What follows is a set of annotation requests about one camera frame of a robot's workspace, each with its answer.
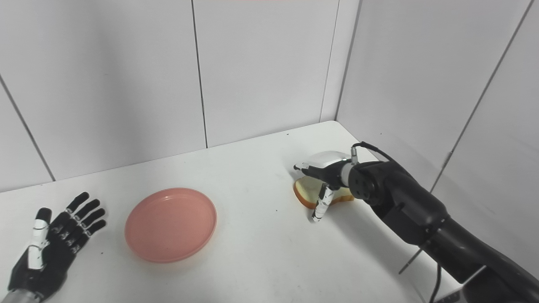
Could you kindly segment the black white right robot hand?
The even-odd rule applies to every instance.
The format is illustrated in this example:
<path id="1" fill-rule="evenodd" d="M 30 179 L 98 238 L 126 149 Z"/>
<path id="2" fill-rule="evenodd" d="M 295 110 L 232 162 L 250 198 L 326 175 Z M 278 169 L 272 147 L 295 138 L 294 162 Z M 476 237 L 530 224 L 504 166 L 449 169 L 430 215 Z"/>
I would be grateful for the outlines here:
<path id="1" fill-rule="evenodd" d="M 346 153 L 333 150 L 314 154 L 293 166 L 294 170 L 322 182 L 315 209 L 312 211 L 313 222 L 319 222 L 324 217 L 337 190 L 348 188 L 349 172 L 342 171 L 351 166 L 352 160 Z"/>

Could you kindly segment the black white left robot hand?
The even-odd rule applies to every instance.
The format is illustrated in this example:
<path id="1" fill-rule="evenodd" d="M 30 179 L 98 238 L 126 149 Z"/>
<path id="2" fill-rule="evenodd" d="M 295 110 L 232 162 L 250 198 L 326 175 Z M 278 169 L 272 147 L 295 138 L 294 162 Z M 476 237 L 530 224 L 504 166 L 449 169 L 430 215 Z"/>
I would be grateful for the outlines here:
<path id="1" fill-rule="evenodd" d="M 106 226 L 106 210 L 82 192 L 56 217 L 43 207 L 35 215 L 29 245 L 15 263 L 4 303 L 43 303 L 55 295 L 91 236 Z"/>

